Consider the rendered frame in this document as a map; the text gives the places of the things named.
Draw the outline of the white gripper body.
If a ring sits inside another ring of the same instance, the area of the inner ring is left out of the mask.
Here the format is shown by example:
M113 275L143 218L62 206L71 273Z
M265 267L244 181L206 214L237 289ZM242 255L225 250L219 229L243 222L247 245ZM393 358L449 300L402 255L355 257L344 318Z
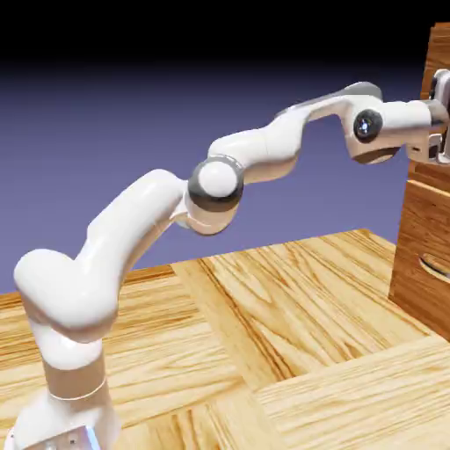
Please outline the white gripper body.
M450 69L438 69L433 75L431 98L438 100L446 108L448 116L436 159L438 164L450 165Z

